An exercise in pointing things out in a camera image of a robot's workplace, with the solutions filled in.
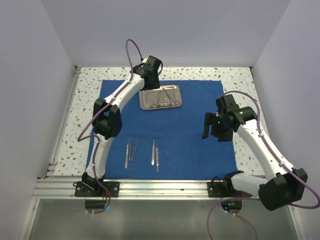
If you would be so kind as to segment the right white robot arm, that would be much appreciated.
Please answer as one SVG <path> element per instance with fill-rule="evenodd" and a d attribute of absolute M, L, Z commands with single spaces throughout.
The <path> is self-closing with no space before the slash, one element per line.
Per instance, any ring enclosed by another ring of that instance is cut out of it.
<path fill-rule="evenodd" d="M 308 175 L 295 168 L 265 134 L 258 114 L 250 107 L 239 107 L 231 94 L 216 99 L 216 113 L 204 117 L 202 138 L 214 136 L 219 142 L 231 142 L 238 134 L 251 149 L 264 177 L 248 175 L 242 170 L 213 178 L 207 184 L 209 197 L 258 197 L 273 211 L 302 199 Z"/>

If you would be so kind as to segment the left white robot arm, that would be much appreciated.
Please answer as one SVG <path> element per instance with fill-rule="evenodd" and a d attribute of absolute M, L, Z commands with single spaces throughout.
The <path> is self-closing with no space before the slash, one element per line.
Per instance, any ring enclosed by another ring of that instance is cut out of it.
<path fill-rule="evenodd" d="M 144 58 L 133 67 L 128 79 L 113 93 L 104 99 L 98 98 L 93 105 L 92 125 L 94 149 L 82 182 L 92 196 L 103 193 L 105 166 L 111 144 L 122 129 L 121 112 L 134 95 L 142 90 L 153 90 L 160 87 L 159 69 L 163 67 L 160 59 L 154 56 Z"/>

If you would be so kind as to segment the thin steel tweezers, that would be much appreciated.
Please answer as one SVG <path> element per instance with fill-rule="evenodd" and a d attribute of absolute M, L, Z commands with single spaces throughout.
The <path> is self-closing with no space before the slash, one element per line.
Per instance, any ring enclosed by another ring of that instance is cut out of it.
<path fill-rule="evenodd" d="M 131 162 L 133 161 L 135 153 L 137 151 L 138 143 L 139 143 L 139 138 L 137 138 L 136 141 L 134 142 L 133 149 L 132 149 L 132 154 L 131 154 L 131 158 L 130 158 Z"/>

